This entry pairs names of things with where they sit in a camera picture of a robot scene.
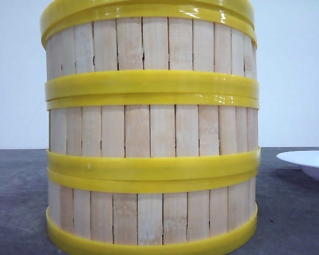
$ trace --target yellow plastic band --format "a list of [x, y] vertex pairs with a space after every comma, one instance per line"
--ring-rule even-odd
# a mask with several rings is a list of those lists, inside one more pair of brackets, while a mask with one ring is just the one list
[[224, 177], [259, 166], [259, 151], [203, 157], [105, 158], [47, 152], [50, 171], [106, 181], [176, 181]]
[[200, 104], [258, 108], [258, 83], [198, 71], [127, 70], [74, 74], [45, 84], [47, 109], [92, 105]]
[[70, 255], [223, 255], [244, 245], [255, 233], [257, 206], [251, 219], [228, 233], [207, 239], [154, 246], [110, 244], [73, 235], [61, 230], [46, 210], [48, 236], [60, 249]]
[[256, 43], [254, 11], [247, 0], [55, 0], [40, 19], [41, 43], [82, 23], [129, 17], [176, 17], [217, 22], [247, 34]]
[[98, 192], [177, 193], [250, 180], [258, 164], [258, 151], [182, 158], [94, 158], [49, 152], [48, 178], [62, 186]]

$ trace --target cylindrical container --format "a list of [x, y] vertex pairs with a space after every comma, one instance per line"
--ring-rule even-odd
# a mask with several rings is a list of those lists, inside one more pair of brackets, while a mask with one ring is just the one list
[[49, 237], [69, 254], [226, 254], [254, 234], [247, 0], [55, 0], [41, 17]]

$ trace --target white wall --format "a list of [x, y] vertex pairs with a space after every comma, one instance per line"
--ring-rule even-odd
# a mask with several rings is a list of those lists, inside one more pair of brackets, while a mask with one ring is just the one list
[[[46, 148], [50, 0], [0, 1], [0, 148]], [[251, 0], [256, 13], [261, 146], [319, 146], [319, 0]]]

